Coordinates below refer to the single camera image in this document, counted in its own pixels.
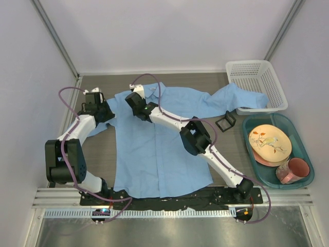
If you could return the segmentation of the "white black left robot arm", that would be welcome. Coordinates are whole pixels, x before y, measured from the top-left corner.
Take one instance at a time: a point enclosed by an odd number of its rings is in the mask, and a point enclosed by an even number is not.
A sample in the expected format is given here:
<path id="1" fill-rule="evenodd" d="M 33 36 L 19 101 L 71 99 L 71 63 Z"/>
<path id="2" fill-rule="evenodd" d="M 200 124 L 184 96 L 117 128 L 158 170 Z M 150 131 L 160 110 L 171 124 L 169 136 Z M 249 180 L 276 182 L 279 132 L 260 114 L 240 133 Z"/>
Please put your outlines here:
<path id="1" fill-rule="evenodd" d="M 82 145 L 88 135 L 99 125 L 113 119 L 103 93 L 99 88 L 85 90 L 82 109 L 74 112 L 76 118 L 71 127 L 55 140 L 45 144 L 46 177 L 53 184 L 67 184 L 90 195 L 98 205 L 110 201 L 106 181 L 87 171 Z"/>

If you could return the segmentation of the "light blue button shirt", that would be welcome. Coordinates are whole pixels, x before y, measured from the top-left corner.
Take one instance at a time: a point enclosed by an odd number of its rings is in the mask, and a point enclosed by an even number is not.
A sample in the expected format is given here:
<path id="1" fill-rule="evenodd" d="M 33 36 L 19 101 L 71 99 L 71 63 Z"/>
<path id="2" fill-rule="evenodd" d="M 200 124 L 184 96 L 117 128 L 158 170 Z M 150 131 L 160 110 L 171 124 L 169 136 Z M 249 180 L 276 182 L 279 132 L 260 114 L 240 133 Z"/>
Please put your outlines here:
<path id="1" fill-rule="evenodd" d="M 229 84 L 214 94 L 187 87 L 167 87 L 162 83 L 144 86 L 147 102 L 182 117 L 211 118 L 236 108 L 264 108 L 268 98 L 262 93 Z M 117 165 L 114 190 L 125 190 L 134 198 L 178 197 L 213 182 L 207 162 L 189 154 L 177 131 L 142 121 L 125 101 L 124 91 L 109 99 L 115 118 L 100 123 L 92 135 L 113 126 L 116 133 Z"/>

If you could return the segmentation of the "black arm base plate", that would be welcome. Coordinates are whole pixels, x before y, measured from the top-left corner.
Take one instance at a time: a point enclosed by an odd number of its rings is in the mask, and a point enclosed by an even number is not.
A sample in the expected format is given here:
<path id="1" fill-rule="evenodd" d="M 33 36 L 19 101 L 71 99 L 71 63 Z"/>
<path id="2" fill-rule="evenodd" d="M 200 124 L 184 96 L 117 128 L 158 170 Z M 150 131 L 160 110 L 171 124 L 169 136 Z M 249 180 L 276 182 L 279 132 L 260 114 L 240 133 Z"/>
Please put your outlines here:
<path id="1" fill-rule="evenodd" d="M 251 197 L 246 200 L 238 200 L 234 197 L 234 188 L 225 188 L 223 186 L 209 186 L 193 193 L 180 197 L 167 198 L 134 198 L 128 206 L 128 210 L 153 210 L 153 211 L 178 211 L 191 208 L 194 210 L 222 210 L 227 209 L 229 205 L 242 204 L 262 204 L 263 198 L 259 188 L 253 188 Z M 119 202 L 119 199 L 128 198 L 129 195 L 121 190 L 119 192 L 109 189 L 109 198 L 116 202 L 106 202 L 95 198 L 89 194 L 81 193 L 81 206 L 112 206 L 115 210 L 121 210 L 126 206 L 126 202 Z"/>

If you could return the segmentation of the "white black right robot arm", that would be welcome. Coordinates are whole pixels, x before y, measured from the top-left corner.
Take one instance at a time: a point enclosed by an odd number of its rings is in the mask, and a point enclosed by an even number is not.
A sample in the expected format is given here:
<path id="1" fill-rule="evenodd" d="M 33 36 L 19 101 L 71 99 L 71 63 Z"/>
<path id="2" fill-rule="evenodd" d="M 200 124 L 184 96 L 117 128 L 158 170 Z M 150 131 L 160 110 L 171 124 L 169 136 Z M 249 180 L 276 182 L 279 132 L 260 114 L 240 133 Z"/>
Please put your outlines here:
<path id="1" fill-rule="evenodd" d="M 226 185 L 232 188 L 232 197 L 238 203 L 248 202 L 254 183 L 251 179 L 234 168 L 215 148 L 210 134 L 204 127 L 206 121 L 197 117 L 191 119 L 164 111 L 160 104 L 146 103 L 141 93 L 131 92 L 125 101 L 132 108 L 133 115 L 142 121 L 166 126 L 179 132 L 185 150 L 199 156 L 224 179 Z"/>

